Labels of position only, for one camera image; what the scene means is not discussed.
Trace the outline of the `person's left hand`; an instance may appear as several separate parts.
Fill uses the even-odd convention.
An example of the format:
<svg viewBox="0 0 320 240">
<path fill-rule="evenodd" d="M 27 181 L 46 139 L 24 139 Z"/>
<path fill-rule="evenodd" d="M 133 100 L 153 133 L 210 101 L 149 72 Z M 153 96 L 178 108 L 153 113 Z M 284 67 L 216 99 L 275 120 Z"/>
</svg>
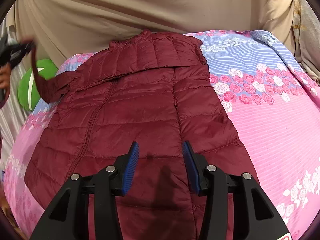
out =
<svg viewBox="0 0 320 240">
<path fill-rule="evenodd" d="M 11 76 L 11 66 L 7 63 L 4 66 L 1 66 L 0 71 L 0 89 L 9 89 L 10 88 L 10 76 Z"/>
</svg>

